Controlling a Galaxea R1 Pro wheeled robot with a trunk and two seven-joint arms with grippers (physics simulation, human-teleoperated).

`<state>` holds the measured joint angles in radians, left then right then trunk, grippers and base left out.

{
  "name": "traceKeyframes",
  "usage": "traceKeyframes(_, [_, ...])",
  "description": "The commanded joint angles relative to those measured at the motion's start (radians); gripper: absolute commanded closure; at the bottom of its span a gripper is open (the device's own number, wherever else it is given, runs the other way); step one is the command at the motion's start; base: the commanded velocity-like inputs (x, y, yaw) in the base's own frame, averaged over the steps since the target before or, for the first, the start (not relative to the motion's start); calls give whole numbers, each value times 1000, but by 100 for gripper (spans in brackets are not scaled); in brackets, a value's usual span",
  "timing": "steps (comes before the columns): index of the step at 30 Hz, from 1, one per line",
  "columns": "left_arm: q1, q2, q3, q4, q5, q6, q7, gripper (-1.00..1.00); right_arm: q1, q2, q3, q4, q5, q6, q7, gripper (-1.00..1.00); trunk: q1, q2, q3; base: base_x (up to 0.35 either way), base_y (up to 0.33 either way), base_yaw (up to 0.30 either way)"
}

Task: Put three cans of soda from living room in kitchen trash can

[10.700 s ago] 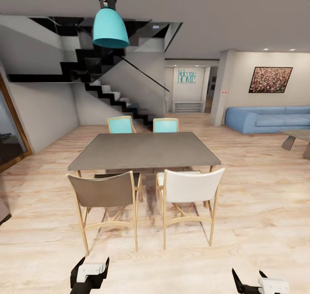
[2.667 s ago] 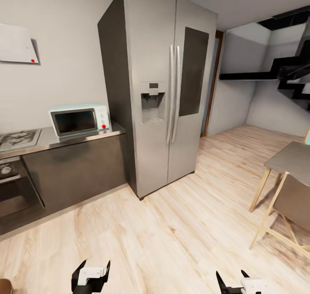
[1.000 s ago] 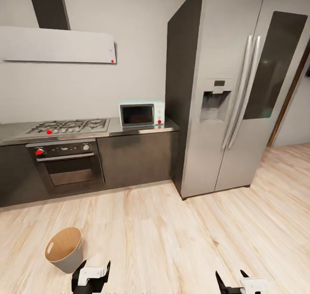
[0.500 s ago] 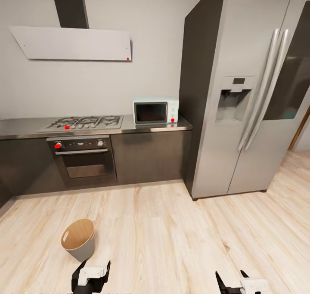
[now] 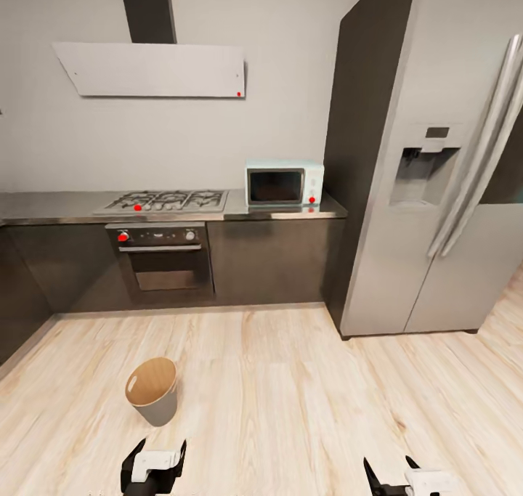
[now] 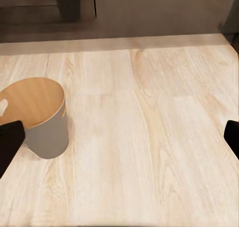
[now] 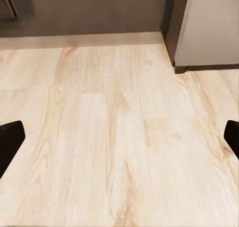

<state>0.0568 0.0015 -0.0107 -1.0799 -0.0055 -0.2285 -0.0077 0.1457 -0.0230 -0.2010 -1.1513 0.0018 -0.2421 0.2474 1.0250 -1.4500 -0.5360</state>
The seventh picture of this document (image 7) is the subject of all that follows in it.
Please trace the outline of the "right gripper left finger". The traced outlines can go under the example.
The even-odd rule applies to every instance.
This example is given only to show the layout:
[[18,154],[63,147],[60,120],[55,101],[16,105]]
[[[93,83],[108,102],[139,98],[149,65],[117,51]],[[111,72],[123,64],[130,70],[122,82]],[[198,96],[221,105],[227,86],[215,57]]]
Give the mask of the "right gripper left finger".
[[24,140],[25,131],[20,120],[0,126],[0,179]]

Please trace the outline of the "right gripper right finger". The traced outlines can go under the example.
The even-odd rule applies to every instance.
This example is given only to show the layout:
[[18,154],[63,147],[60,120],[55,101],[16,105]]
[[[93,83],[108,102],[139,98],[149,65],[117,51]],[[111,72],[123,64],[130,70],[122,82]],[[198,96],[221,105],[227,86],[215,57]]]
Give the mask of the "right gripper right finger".
[[224,139],[239,159],[239,122],[233,120],[227,122]]

